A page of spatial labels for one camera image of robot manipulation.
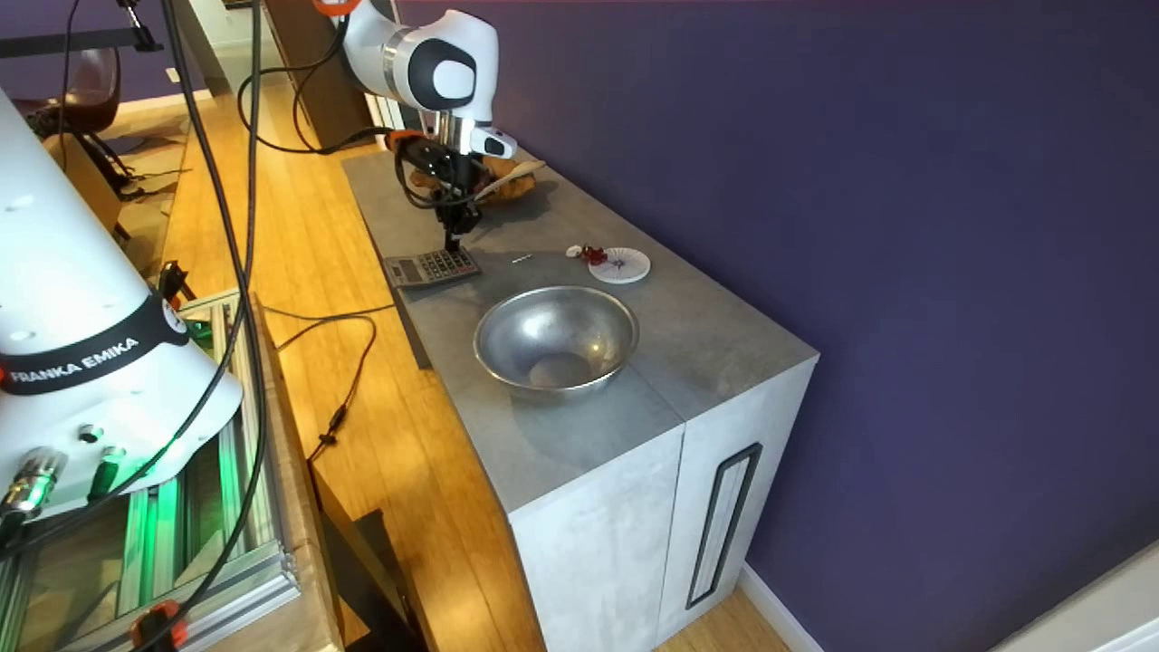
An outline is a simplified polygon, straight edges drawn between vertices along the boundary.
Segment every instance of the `purple wall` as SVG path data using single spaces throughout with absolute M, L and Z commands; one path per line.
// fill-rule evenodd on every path
M 824 346 L 751 560 L 827 647 L 996 646 L 1159 537 L 1159 2 L 459 7 L 499 128 Z
M 0 0 L 4 20 L 0 41 L 16 37 L 51 37 L 65 31 L 71 0 Z M 172 42 L 164 31 L 160 0 L 137 0 L 137 13 L 149 26 L 152 41 L 164 50 L 121 50 L 123 65 L 123 98 L 160 98 L 175 95 L 176 87 L 167 78 Z M 115 0 L 79 0 L 71 29 L 126 29 L 126 13 Z M 0 87 L 10 98 L 45 98 L 61 89 L 61 55 L 38 55 L 38 56 L 0 56 Z

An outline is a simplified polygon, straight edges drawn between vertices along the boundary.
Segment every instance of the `countertop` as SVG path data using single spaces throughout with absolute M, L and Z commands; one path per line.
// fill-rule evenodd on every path
M 406 204 L 390 155 L 343 168 L 379 257 L 441 245 L 437 218 Z M 651 275 L 634 285 L 598 281 L 564 257 L 574 241 L 644 250 Z M 535 171 L 531 194 L 488 205 L 463 250 L 482 275 L 397 291 L 397 296 L 508 514 L 815 358 L 815 346 L 549 168 Z M 601 285 L 624 296 L 641 323 L 629 367 L 606 389 L 562 401 L 517 399 L 485 375 L 472 355 L 473 323 L 488 304 L 528 285 Z

